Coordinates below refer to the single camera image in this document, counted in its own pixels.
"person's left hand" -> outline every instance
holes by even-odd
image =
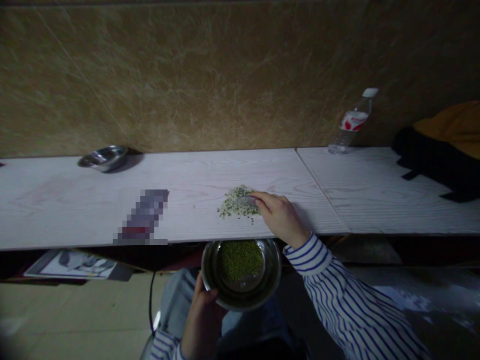
[[[181,353],[187,360],[210,359],[217,351],[222,320],[227,313],[215,302],[218,294],[217,289],[205,290],[200,272],[181,339]]]

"yellow cloth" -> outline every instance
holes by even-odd
[[[452,144],[480,160],[480,101],[449,107],[431,118],[413,124],[419,133]]]

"black cable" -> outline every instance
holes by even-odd
[[[157,272],[153,272],[153,276],[151,277],[151,283],[150,283],[150,300],[148,302],[148,318],[150,319],[150,330],[151,330],[151,336],[152,338],[155,338],[155,329],[154,329],[154,321],[152,319],[152,292],[154,288],[154,279],[155,279],[155,274]]]

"knee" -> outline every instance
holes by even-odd
[[[168,284],[174,287],[180,284],[188,284],[189,286],[195,287],[198,274],[199,274],[198,270],[195,270],[189,267],[184,267],[176,271],[170,277],[170,279],[168,279]]]

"bowl of mung beans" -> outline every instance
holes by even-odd
[[[265,304],[277,290],[281,273],[280,251],[273,239],[212,241],[201,259],[205,288],[218,289],[216,302],[236,312]]]

